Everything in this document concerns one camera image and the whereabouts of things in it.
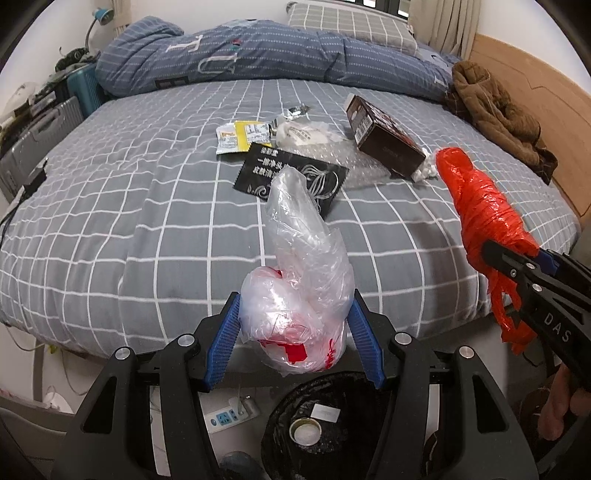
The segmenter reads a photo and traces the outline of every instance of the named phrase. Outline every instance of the brown coat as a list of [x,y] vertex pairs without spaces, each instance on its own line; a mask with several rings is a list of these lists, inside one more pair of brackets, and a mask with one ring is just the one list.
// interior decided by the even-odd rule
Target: brown coat
[[538,121],[514,103],[503,85],[477,63],[460,61],[453,66],[452,75],[454,91],[446,97],[452,113],[472,123],[549,184],[558,160],[546,150]]

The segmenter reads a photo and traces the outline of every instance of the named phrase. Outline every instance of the suitcase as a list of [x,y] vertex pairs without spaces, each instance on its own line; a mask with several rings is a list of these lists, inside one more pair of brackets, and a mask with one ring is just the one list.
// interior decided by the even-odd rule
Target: suitcase
[[96,81],[96,63],[89,63],[74,70],[66,80],[70,95],[78,97],[84,118],[107,101],[105,91]]
[[83,121],[78,98],[41,115],[0,160],[0,190],[11,202],[49,151]]

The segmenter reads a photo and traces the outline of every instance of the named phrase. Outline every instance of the white power strip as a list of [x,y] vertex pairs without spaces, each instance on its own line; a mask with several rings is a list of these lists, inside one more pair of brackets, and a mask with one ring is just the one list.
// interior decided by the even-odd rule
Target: white power strip
[[227,407],[204,415],[208,433],[221,432],[235,427],[261,414],[250,397],[245,398],[244,401],[240,401],[238,397],[232,397],[228,403]]

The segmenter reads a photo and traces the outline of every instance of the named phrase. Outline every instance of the wooden panel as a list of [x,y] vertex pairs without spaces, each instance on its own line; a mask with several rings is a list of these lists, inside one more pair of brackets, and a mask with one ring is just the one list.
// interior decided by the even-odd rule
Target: wooden panel
[[554,179],[582,217],[591,206],[591,96],[542,60],[485,35],[476,35],[470,60],[538,119],[558,158]]

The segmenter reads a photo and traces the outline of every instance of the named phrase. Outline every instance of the beige curtain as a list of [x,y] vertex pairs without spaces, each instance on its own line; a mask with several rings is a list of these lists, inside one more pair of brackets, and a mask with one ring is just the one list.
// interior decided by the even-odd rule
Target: beige curtain
[[431,48],[467,60],[478,26],[481,0],[411,0],[408,24]]
[[131,0],[112,0],[115,17],[115,37],[119,37],[131,23]]

